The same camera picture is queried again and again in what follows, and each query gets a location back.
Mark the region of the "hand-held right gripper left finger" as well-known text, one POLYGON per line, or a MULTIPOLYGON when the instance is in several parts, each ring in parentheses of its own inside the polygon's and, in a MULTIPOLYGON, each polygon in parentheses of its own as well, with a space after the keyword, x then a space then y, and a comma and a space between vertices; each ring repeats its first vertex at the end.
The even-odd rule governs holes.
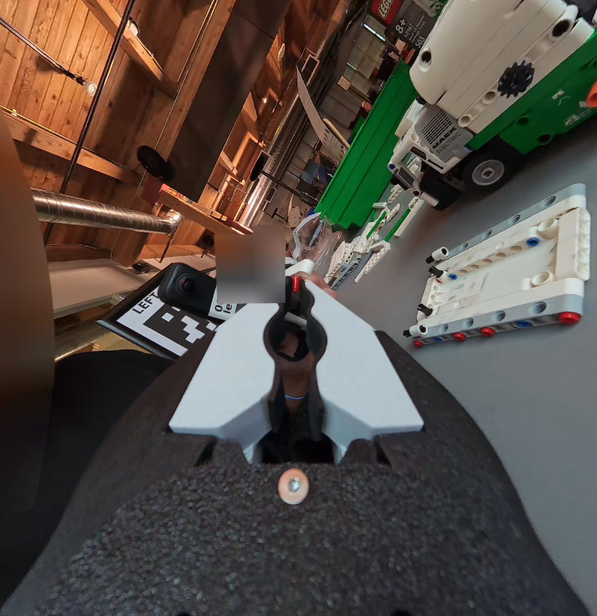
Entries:
POLYGON ((262 462, 260 441, 286 413, 279 357, 270 330, 284 339, 283 304, 251 303, 217 328, 175 410, 175 434, 238 443, 248 463, 262 462))

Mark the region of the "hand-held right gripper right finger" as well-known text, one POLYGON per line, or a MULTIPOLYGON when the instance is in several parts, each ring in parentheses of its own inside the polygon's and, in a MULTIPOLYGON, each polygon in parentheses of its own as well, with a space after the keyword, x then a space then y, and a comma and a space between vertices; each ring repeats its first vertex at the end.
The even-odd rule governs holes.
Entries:
POLYGON ((301 282, 298 297, 315 358, 307 397, 313 439, 325 435, 338 464, 356 440, 421 431, 424 421, 373 327, 312 281, 301 282))

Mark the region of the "pile of white lego parts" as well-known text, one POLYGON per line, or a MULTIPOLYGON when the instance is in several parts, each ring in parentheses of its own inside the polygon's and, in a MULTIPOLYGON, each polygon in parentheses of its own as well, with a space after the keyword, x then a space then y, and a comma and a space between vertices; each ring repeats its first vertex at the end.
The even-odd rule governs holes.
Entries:
POLYGON ((372 271, 390 251, 392 240, 400 238, 426 204, 419 190, 411 190, 412 198, 405 209, 399 202, 400 186, 394 186, 386 201, 375 202, 360 235, 342 242, 333 254, 325 282, 337 290, 353 274, 354 282, 372 271))

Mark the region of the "white grey lego panel assembly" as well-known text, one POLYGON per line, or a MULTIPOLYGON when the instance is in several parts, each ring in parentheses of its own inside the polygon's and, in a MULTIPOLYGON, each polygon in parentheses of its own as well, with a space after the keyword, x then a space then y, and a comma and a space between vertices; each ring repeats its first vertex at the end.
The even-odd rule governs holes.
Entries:
POLYGON ((428 258, 417 322, 403 331, 420 349, 547 325, 573 326, 590 278, 591 217, 573 184, 428 258))

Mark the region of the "white green lego truck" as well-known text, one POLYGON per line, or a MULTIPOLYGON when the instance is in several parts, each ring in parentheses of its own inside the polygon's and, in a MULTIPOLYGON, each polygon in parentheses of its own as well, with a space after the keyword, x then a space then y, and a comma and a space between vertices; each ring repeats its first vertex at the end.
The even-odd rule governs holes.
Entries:
POLYGON ((449 1, 410 68, 392 185, 443 211, 597 114, 597 1, 449 1))

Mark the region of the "lego set box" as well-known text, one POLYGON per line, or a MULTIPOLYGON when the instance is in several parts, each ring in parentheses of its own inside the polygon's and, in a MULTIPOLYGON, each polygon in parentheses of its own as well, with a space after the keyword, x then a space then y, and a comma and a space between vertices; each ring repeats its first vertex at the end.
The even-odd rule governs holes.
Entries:
POLYGON ((419 50, 448 1, 370 1, 371 14, 386 26, 387 38, 419 50))

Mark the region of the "person's left hand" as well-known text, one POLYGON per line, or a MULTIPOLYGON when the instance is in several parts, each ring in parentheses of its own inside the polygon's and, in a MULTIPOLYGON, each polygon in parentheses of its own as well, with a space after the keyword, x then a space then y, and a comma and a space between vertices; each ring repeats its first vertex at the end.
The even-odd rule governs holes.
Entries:
POLYGON ((304 397, 310 387, 310 374, 315 360, 307 346, 305 333, 287 333, 276 353, 285 394, 292 399, 304 397))

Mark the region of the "black framed marker sign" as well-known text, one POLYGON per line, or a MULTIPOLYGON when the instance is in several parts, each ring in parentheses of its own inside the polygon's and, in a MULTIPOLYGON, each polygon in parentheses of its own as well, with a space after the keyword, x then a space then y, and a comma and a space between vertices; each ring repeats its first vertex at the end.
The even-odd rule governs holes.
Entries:
POLYGON ((150 280, 127 293, 96 323, 140 349, 176 359, 211 335, 217 325, 165 304, 157 288, 158 283, 150 280))

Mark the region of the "black round fixture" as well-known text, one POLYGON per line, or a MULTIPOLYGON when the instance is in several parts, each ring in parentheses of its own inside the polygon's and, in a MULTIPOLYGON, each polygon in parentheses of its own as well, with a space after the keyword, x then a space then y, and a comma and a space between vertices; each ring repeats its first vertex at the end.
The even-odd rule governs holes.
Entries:
POLYGON ((167 184, 176 178, 177 172, 172 162, 164 159, 154 148, 141 145, 136 156, 145 171, 157 180, 167 184))

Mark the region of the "clear plastic bag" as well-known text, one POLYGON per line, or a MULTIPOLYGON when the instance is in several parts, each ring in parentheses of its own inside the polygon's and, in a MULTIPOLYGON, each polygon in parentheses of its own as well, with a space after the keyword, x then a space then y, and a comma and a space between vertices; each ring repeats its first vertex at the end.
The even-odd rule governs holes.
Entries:
POLYGON ((295 262, 305 259, 313 261, 315 273, 324 278, 334 252, 345 240, 345 232, 334 229, 320 213, 314 213, 294 228, 289 243, 289 256, 295 262))

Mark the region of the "wooden clipboard stand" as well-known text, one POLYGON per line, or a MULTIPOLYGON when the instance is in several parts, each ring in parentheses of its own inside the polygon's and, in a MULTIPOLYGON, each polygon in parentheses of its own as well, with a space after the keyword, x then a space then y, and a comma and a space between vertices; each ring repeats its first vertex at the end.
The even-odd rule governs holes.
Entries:
POLYGON ((323 123, 325 126, 323 145, 333 157, 341 160, 347 153, 350 144, 329 119, 324 118, 323 123))

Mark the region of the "green plastic bin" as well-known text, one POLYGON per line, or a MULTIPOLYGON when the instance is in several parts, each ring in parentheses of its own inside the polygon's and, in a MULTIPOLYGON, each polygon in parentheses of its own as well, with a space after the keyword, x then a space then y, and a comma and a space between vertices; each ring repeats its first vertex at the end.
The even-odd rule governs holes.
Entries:
POLYGON ((364 226, 373 203, 392 178, 387 165, 398 142, 395 132, 416 100, 410 67, 401 61, 387 80, 321 197, 316 212, 336 230, 364 226))

